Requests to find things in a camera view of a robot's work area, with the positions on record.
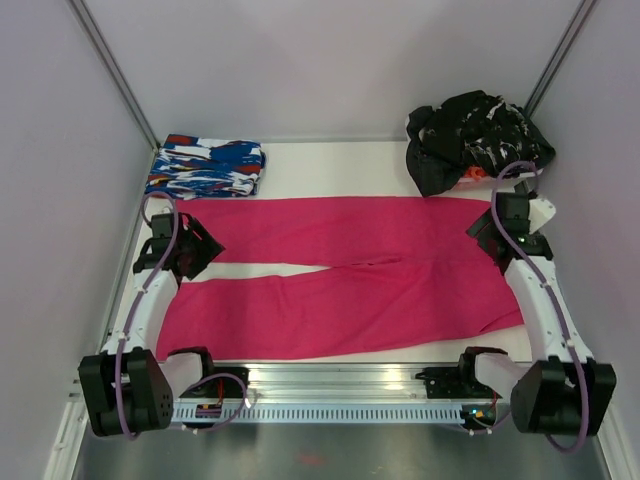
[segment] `white platform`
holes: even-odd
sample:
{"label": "white platform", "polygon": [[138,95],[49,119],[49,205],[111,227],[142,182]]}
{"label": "white platform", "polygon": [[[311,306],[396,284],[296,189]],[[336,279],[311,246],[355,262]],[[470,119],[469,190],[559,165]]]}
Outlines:
{"label": "white platform", "polygon": [[[256,199],[329,196],[419,196],[405,166],[405,142],[272,143],[265,144],[267,169]],[[489,200],[487,189],[449,192],[447,195]],[[168,202],[152,199],[148,215],[158,213]],[[151,235],[142,225],[135,251]],[[250,278],[265,275],[294,275],[323,267],[287,264],[212,263],[194,281],[211,278]],[[132,296],[131,265],[116,323],[126,317]],[[434,342],[375,353],[309,359],[314,362],[456,362],[470,345],[498,347],[516,361],[530,361],[529,339],[524,326],[492,332],[476,338]],[[253,361],[254,359],[237,359]]]}

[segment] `crumpled black clothing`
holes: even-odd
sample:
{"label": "crumpled black clothing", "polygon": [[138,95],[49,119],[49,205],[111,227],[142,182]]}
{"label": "crumpled black clothing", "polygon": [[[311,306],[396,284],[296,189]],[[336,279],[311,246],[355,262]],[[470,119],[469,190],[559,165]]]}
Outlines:
{"label": "crumpled black clothing", "polygon": [[423,197],[450,190],[472,166],[497,177],[517,160],[544,168],[556,154],[521,108],[482,90],[414,110],[407,134],[407,168]]}

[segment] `white wall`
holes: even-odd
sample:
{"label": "white wall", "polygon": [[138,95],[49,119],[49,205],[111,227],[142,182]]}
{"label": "white wall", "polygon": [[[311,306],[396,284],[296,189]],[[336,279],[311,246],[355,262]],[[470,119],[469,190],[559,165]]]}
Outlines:
{"label": "white wall", "polygon": [[87,0],[157,135],[404,138],[472,89],[524,104],[578,0]]}
{"label": "white wall", "polygon": [[40,478],[150,150],[63,0],[0,2],[0,477]]}
{"label": "white wall", "polygon": [[615,403],[640,458],[640,3],[600,2],[535,121],[557,148],[543,191],[575,323],[613,362]]}

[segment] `pink trousers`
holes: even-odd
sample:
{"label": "pink trousers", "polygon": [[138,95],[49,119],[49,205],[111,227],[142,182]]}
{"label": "pink trousers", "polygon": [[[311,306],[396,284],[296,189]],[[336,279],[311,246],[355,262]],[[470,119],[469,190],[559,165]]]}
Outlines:
{"label": "pink trousers", "polygon": [[466,229],[488,203],[344,197],[178,202],[227,249],[216,261],[331,267],[289,277],[184,283],[158,358],[288,360],[474,337],[522,323]]}

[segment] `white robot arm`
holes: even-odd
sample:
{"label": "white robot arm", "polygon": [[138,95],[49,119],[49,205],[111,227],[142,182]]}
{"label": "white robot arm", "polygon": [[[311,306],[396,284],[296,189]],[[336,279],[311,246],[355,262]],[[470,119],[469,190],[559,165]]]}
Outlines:
{"label": "white robot arm", "polygon": [[[486,385],[503,398],[509,398],[512,417],[520,431],[578,435],[581,424],[584,427],[583,395],[577,385],[582,373],[576,368],[578,361],[588,392],[588,434],[594,435],[613,394],[615,373],[611,365],[595,362],[578,335],[557,285],[551,249],[543,235],[531,233],[541,222],[529,220],[530,201],[527,194],[497,195],[501,226],[517,240],[520,250],[526,252],[526,259],[504,241],[490,212],[483,215],[468,233],[494,259],[513,290],[529,334],[534,364],[525,368],[509,359],[506,352],[470,347],[461,355],[458,367],[451,368],[461,383]],[[160,257],[165,254],[168,237],[174,228],[173,218],[171,214],[152,217],[153,237],[134,264],[136,291],[145,288]],[[114,397],[114,390],[117,390],[117,386],[114,389],[117,370],[114,361],[123,338],[126,342],[121,373],[128,378],[122,394],[126,423],[135,432],[168,427],[173,398],[212,373],[211,357],[204,349],[173,352],[162,364],[155,359],[160,329],[182,278],[195,277],[223,251],[197,220],[188,215],[179,218],[179,233],[173,250],[163,269],[138,298],[128,333],[124,331],[124,321],[115,325],[100,354],[85,357],[80,364],[80,382],[96,435],[123,433],[123,416],[116,411]],[[538,273],[546,279],[545,284],[541,284]],[[551,300],[550,291],[558,305]],[[566,332],[558,311],[566,323]],[[416,378],[428,383],[427,379],[432,378],[430,370],[433,367],[426,368]]]}

